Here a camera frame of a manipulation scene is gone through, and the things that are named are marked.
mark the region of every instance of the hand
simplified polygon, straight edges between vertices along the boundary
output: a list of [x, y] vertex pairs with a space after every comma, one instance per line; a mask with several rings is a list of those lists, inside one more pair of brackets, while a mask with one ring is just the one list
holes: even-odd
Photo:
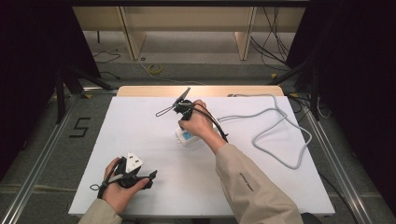
[[[205, 102], [197, 100], [194, 104], [195, 108], [210, 116], [210, 113], [206, 110]], [[190, 120], [180, 120], [178, 125], [190, 134], [202, 138], [215, 154], [220, 147], [226, 144], [225, 140], [213, 130], [212, 121], [196, 110], [192, 111]]]
[[[113, 168], [113, 166], [116, 164], [116, 162], [119, 159], [120, 158], [114, 159], [107, 166], [105, 171], [105, 179], [108, 176], [108, 174], [111, 172], [111, 168]], [[142, 179], [129, 189], [122, 188], [117, 182], [109, 184], [107, 189], [103, 193], [102, 199], [105, 200], [108, 204], [110, 204], [110, 206], [116, 211], [117, 214], [121, 214], [125, 210], [131, 198], [139, 190], [145, 187], [148, 182], [149, 182], [148, 178]]]

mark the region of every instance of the beige sleeve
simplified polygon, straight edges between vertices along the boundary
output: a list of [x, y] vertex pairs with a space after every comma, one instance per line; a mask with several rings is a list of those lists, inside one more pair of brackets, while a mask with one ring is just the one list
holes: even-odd
[[78, 224], [120, 224], [122, 218], [102, 199], [95, 199]]
[[235, 146], [218, 150], [216, 172], [239, 224], [303, 224], [294, 201]]

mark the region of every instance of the gray carpet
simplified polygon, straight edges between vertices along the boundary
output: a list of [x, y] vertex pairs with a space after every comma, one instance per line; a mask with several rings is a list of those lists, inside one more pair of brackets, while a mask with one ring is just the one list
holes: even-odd
[[[187, 83], [154, 79], [147, 74], [139, 63], [106, 63], [98, 64], [98, 66], [100, 71], [111, 72], [120, 77], [120, 79], [116, 79], [110, 74], [103, 73], [102, 80], [113, 86], [189, 85]], [[271, 81], [271, 74], [273, 73], [277, 73], [279, 76], [283, 74], [283, 72], [267, 68], [264, 65], [164, 64], [163, 72], [155, 78], [198, 81], [207, 85], [265, 85]], [[88, 81], [81, 81], [84, 86], [93, 86]], [[292, 78], [282, 83], [283, 91], [292, 91], [294, 81], [295, 78]], [[67, 215], [68, 207], [73, 201], [75, 190], [91, 156], [112, 97], [112, 94], [94, 94], [89, 99], [78, 100], [61, 139], [53, 151], [46, 169], [38, 180], [37, 184], [40, 186], [37, 187], [30, 197], [18, 223], [78, 222], [78, 218]], [[294, 110], [299, 109], [297, 104], [294, 102], [290, 103]], [[40, 150], [46, 144], [46, 140], [54, 128], [56, 115], [56, 102], [51, 100], [48, 108], [43, 111], [35, 131], [31, 134], [26, 149], [20, 153], [1, 182], [0, 216], [5, 214], [7, 207], [18, 190], [18, 185], [23, 183]], [[74, 130], [78, 118], [90, 118], [80, 123], [80, 125], [89, 129], [82, 138], [70, 138], [70, 135], [81, 134], [81, 131]], [[297, 113], [296, 118], [297, 120], [301, 119], [300, 125], [302, 127], [312, 132], [307, 117], [304, 116], [304, 111]], [[395, 217], [377, 193], [375, 186], [364, 172], [359, 160], [353, 157], [336, 118], [322, 119], [321, 124], [331, 139], [337, 155], [346, 167], [348, 175], [363, 198], [373, 222], [396, 223]], [[324, 174], [340, 190], [332, 168], [315, 137], [308, 147], [318, 171]], [[330, 195], [336, 213], [331, 217], [322, 217], [321, 221], [324, 224], [354, 223], [347, 207], [335, 194], [332, 187], [325, 181], [323, 181], [323, 184]], [[43, 186], [54, 187], [56, 190], [44, 189]]]

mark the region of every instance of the gray cable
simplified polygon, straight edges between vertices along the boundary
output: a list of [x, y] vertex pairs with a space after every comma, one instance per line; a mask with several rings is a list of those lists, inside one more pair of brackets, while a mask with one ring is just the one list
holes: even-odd
[[[288, 119], [288, 115], [287, 115], [282, 109], [279, 108], [279, 106], [277, 105], [277, 100], [276, 100], [275, 96], [272, 95], [272, 94], [252, 94], [252, 95], [233, 94], [233, 95], [232, 95], [232, 97], [235, 97], [235, 96], [272, 96], [273, 99], [274, 99], [274, 105], [275, 105], [275, 107], [266, 108], [266, 109], [264, 109], [263, 111], [261, 111], [261, 112], [259, 112], [259, 113], [257, 113], [257, 114], [254, 114], [254, 115], [247, 115], [247, 116], [242, 116], [242, 115], [231, 115], [231, 116], [226, 116], [226, 117], [223, 117], [223, 118], [219, 118], [218, 121], [219, 121], [219, 122], [222, 122], [222, 121], [229, 120], [229, 119], [248, 119], [248, 118], [257, 117], [257, 116], [259, 116], [259, 115], [261, 115], [261, 114], [263, 114], [263, 113], [265, 113], [265, 112], [267, 112], [267, 111], [275, 110], [277, 113], [279, 113], [279, 114], [282, 116], [282, 118], [281, 118], [280, 120], [278, 120], [278, 121], [277, 121], [274, 125], [272, 125], [271, 127], [267, 128], [266, 130], [264, 130], [264, 131], [260, 132], [259, 134], [257, 134], [257, 135], [253, 138], [253, 140], [251, 141], [251, 143], [252, 143], [252, 145], [253, 145], [254, 147], [256, 147], [257, 149], [259, 149], [259, 150], [261, 150], [261, 151], [267, 153], [268, 155], [272, 156], [274, 159], [276, 159], [277, 161], [279, 161], [280, 163], [282, 163], [284, 166], [286, 166], [286, 167], [288, 167], [288, 168], [290, 168], [290, 169], [292, 169], [292, 170], [298, 169], [298, 168], [300, 167], [300, 165], [301, 165], [301, 161], [302, 161], [302, 159], [303, 159], [304, 151], [305, 151], [306, 147], [308, 146], [308, 144], [309, 144], [309, 143], [311, 142], [311, 140], [312, 140], [312, 134], [311, 134], [309, 131], [307, 131], [306, 129], [304, 129], [304, 128], [302, 128], [302, 127], [300, 127], [300, 126], [294, 124], [293, 122], [291, 122], [291, 121]], [[291, 126], [297, 128], [297, 129], [299, 129], [299, 130], [301, 130], [301, 131], [304, 131], [304, 132], [308, 133], [308, 135], [309, 135], [308, 141], [306, 141], [305, 144], [303, 145], [303, 147], [300, 149], [299, 158], [298, 158], [297, 164], [295, 164], [295, 165], [287, 164], [286, 162], [282, 161], [277, 155], [275, 155], [274, 153], [272, 153], [272, 152], [269, 151], [268, 149], [265, 149], [264, 147], [260, 147], [260, 146], [256, 143], [257, 139], [258, 139], [261, 135], [263, 135], [264, 133], [266, 133], [266, 132], [270, 131], [271, 129], [273, 129], [277, 124], [279, 124], [279, 123], [280, 123], [282, 120], [284, 120], [284, 119], [285, 119]]]

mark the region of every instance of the table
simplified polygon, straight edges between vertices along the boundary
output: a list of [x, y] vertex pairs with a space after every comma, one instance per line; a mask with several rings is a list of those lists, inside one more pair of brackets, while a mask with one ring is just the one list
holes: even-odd
[[[95, 199], [97, 191], [91, 190], [89, 186], [100, 184], [103, 179], [103, 169], [98, 167], [106, 167], [114, 157], [126, 155], [128, 151], [132, 151], [145, 162], [140, 175], [148, 175], [154, 170], [158, 170], [158, 174], [151, 189], [139, 191], [134, 196], [122, 214], [124, 217], [233, 215], [215, 172], [215, 158], [205, 143], [198, 141], [183, 147], [175, 138], [180, 115], [171, 111], [159, 118], [154, 116], [156, 112], [172, 104], [186, 89], [185, 86], [120, 88], [118, 96], [113, 98], [107, 111], [102, 130], [69, 210], [70, 215], [82, 216]], [[192, 86], [187, 99], [202, 98], [217, 117], [251, 112], [250, 110], [255, 111], [263, 105], [274, 103], [272, 97], [224, 97], [235, 93], [273, 93], [277, 95], [279, 106], [296, 122], [287, 97], [281, 96], [282, 90], [276, 86]], [[272, 113], [265, 114], [262, 119], [271, 121], [277, 117], [278, 114]], [[296, 202], [301, 213], [310, 212], [318, 216], [334, 213], [308, 150], [304, 153], [301, 167], [291, 170], [252, 148], [247, 141], [252, 133], [262, 127], [257, 125], [257, 120], [224, 122], [221, 125], [225, 132], [230, 132], [229, 141], [253, 159]], [[244, 130], [245, 134], [238, 134], [238, 130]], [[294, 163], [299, 151], [288, 150], [288, 147], [304, 143], [301, 132], [286, 128], [283, 124], [276, 126], [274, 132], [266, 137], [267, 146], [275, 148], [279, 144], [277, 138], [286, 143], [282, 148], [276, 149], [277, 155], [288, 163]]]

